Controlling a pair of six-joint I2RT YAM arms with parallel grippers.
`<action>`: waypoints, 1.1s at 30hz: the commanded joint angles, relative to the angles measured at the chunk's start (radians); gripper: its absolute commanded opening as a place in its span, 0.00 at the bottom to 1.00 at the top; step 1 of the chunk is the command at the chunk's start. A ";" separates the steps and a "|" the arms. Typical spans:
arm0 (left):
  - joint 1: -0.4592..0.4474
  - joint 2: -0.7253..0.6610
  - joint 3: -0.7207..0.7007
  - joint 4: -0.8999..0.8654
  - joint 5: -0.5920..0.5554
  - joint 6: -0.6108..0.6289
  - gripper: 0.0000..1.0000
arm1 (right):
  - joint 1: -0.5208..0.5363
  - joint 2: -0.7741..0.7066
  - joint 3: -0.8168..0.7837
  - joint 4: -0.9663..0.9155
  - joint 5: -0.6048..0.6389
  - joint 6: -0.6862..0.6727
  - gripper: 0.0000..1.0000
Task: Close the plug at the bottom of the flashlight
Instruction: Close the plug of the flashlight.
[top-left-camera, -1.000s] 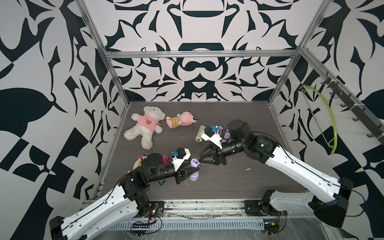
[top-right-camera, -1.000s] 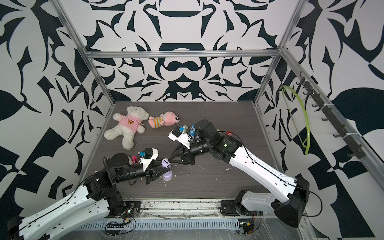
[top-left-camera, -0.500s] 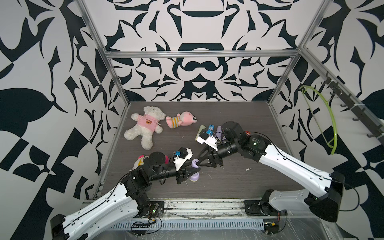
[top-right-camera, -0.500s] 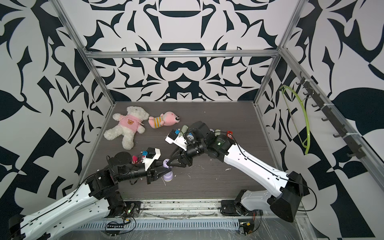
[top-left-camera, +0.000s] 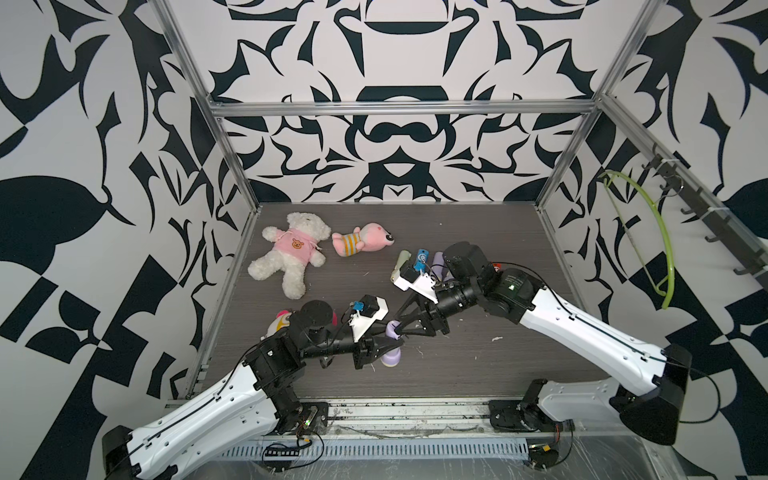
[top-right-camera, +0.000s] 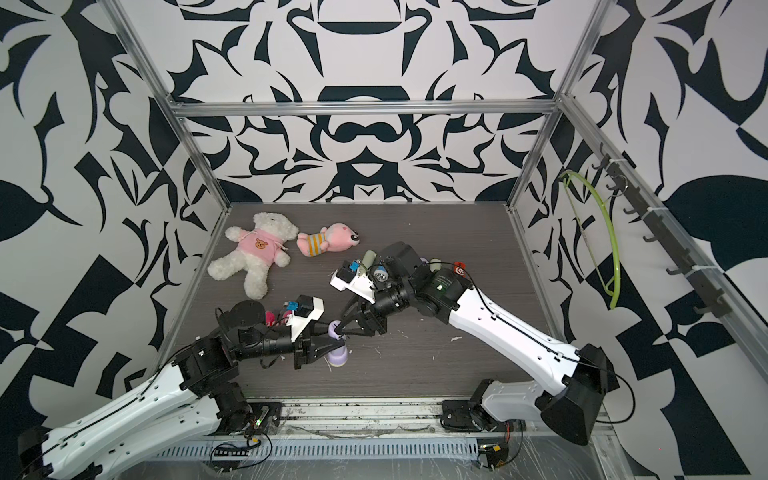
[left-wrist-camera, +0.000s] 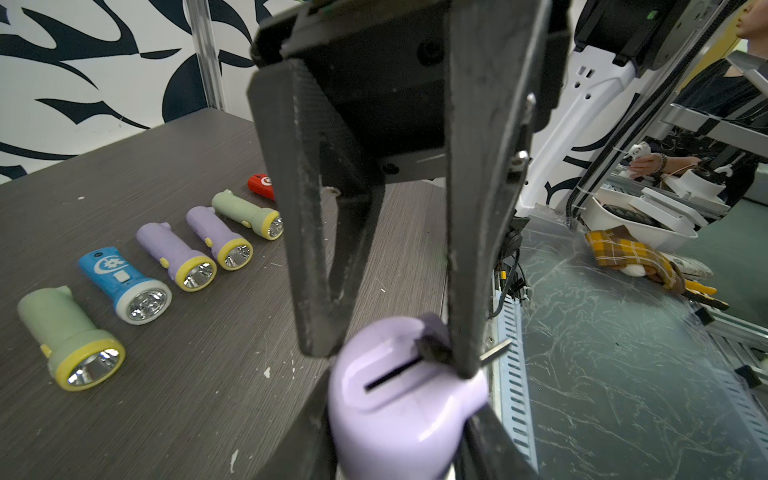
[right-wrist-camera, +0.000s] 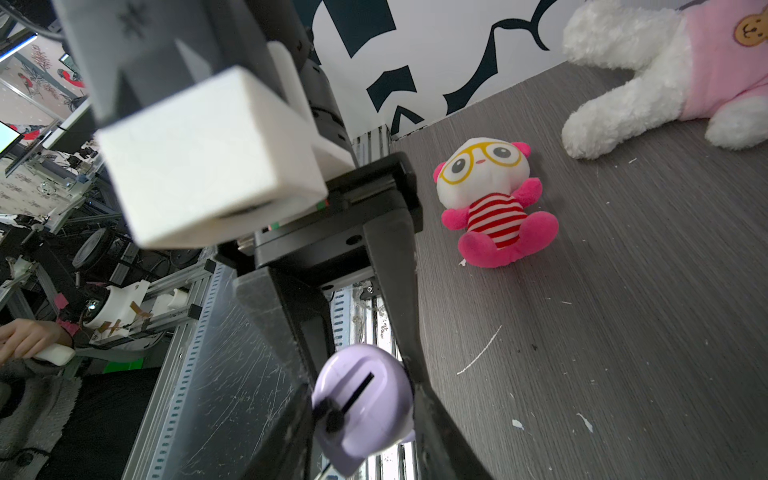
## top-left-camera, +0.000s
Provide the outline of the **blue flashlight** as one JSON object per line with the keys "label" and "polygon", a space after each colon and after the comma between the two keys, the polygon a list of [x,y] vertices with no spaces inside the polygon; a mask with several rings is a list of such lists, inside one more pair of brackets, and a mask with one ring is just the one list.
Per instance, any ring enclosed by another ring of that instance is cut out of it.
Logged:
{"label": "blue flashlight", "polygon": [[425,272],[428,266],[429,251],[426,249],[419,249],[416,253],[413,268],[418,272]]}

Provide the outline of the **green flashlight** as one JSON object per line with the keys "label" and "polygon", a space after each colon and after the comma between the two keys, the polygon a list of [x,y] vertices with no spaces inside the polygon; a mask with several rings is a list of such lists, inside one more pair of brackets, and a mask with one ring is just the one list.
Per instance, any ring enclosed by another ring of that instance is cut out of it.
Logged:
{"label": "green flashlight", "polygon": [[394,283],[396,279],[400,276],[400,269],[410,258],[411,258],[411,253],[408,250],[401,250],[399,252],[398,257],[395,261],[394,268],[390,275],[390,280],[392,283]]}

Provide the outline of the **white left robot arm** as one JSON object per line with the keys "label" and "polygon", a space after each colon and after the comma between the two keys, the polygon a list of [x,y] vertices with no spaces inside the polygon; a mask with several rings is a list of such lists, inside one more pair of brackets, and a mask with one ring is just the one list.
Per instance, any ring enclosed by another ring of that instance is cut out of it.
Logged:
{"label": "white left robot arm", "polygon": [[119,426],[102,438],[108,479],[182,479],[249,438],[310,432],[322,411],[304,405],[293,384],[306,362],[351,355],[362,368],[401,346],[385,334],[384,298],[365,295],[337,315],[313,300],[287,323],[248,348],[235,367],[207,390],[143,427]]}

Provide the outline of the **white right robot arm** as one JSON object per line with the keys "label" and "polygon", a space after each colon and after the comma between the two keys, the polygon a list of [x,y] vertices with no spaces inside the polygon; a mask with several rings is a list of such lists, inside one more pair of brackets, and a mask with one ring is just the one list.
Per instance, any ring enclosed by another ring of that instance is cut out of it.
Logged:
{"label": "white right robot arm", "polygon": [[549,337],[607,375],[592,382],[531,382],[519,401],[500,402],[495,429],[554,431],[569,421],[621,424],[650,442],[676,442],[692,356],[684,347],[659,347],[593,317],[558,295],[533,269],[490,262],[466,241],[448,247],[437,276],[425,253],[398,257],[391,281],[408,292],[395,314],[405,336],[448,334],[448,320],[473,307]]}

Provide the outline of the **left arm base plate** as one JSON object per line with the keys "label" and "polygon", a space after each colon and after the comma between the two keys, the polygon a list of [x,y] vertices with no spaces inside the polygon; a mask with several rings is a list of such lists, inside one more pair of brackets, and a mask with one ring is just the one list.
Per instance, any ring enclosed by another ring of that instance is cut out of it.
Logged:
{"label": "left arm base plate", "polygon": [[328,402],[292,402],[277,406],[275,418],[277,423],[270,432],[271,435],[326,431],[330,404]]}

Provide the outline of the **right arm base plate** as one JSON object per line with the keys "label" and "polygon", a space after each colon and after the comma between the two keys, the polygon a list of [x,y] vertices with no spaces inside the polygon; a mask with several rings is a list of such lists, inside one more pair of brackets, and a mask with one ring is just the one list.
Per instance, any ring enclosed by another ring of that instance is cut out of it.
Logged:
{"label": "right arm base plate", "polygon": [[490,400],[488,407],[490,424],[499,432],[555,433],[574,428],[572,420],[553,420],[537,406],[522,400]]}

